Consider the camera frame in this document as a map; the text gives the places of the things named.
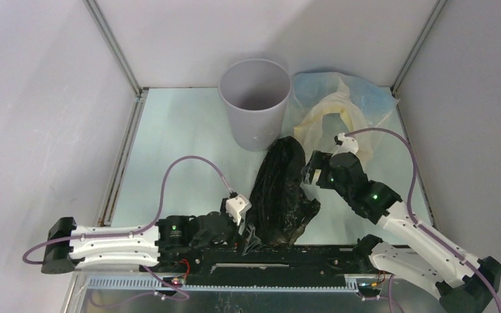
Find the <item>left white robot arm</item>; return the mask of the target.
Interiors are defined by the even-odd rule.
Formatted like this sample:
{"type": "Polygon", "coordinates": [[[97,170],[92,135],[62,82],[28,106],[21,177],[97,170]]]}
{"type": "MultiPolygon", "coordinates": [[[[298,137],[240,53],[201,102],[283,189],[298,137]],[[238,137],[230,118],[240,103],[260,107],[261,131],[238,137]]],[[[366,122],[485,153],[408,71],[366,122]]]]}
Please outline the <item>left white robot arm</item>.
{"type": "Polygon", "coordinates": [[[63,274],[94,265],[159,266],[177,269],[191,250],[233,245],[251,203],[242,195],[224,198],[219,211],[200,216],[171,215],[144,226],[88,228],[72,217],[60,218],[48,231],[41,271],[63,274]]]}

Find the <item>black plastic trash bag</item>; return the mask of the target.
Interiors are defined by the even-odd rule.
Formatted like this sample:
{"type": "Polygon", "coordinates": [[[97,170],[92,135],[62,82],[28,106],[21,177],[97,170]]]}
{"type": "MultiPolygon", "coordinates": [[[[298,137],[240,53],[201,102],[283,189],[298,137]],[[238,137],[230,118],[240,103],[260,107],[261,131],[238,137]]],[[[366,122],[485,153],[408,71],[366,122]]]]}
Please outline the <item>black plastic trash bag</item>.
{"type": "Polygon", "coordinates": [[[301,187],[305,165],[305,152],[295,138],[278,139],[269,147],[251,190],[242,255],[295,245],[319,213],[321,203],[308,199],[301,187]]]}

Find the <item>grey plastic trash bin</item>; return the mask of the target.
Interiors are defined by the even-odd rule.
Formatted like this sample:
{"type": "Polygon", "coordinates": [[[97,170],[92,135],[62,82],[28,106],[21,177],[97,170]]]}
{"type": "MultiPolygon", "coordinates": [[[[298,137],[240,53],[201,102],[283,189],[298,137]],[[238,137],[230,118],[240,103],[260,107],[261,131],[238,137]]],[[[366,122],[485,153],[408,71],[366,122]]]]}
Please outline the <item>grey plastic trash bin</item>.
{"type": "Polygon", "coordinates": [[[280,135],[292,81],[269,59],[246,59],[227,68],[219,79],[235,142],[253,152],[265,151],[280,135]]]}

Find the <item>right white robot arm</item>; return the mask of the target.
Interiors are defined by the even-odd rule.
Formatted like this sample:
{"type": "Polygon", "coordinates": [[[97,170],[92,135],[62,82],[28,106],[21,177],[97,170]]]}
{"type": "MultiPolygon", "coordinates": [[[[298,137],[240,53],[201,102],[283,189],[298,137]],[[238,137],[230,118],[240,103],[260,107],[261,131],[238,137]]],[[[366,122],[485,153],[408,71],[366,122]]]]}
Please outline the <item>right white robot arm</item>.
{"type": "Polygon", "coordinates": [[[405,240],[414,251],[399,252],[368,234],[353,249],[357,270],[397,275],[430,293],[446,312],[483,312],[494,300],[501,264],[459,248],[410,213],[394,190],[367,177],[355,154],[314,151],[303,168],[303,181],[335,190],[355,214],[405,240]]]}

